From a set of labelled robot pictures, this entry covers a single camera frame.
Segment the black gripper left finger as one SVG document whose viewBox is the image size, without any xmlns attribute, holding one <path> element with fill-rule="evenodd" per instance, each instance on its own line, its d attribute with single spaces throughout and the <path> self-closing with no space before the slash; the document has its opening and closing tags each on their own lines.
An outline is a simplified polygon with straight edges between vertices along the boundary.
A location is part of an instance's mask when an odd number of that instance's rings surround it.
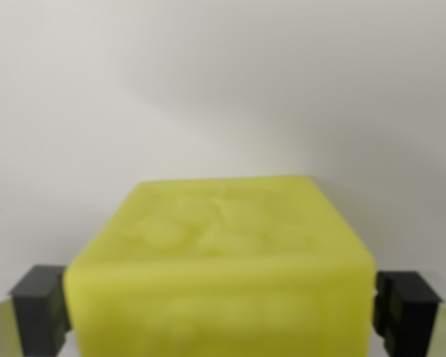
<svg viewBox="0 0 446 357">
<path fill-rule="evenodd" d="M 0 356 L 58 356 L 72 330 L 65 266 L 34 265 L 0 299 Z"/>
</svg>

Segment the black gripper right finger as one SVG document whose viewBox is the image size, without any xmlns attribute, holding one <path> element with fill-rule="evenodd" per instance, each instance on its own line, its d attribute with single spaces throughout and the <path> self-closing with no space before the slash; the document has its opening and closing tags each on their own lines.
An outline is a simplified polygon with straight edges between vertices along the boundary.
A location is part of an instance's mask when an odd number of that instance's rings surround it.
<svg viewBox="0 0 446 357">
<path fill-rule="evenodd" d="M 446 289 L 431 274 L 379 271 L 372 325 L 388 356 L 446 356 Z"/>
</svg>

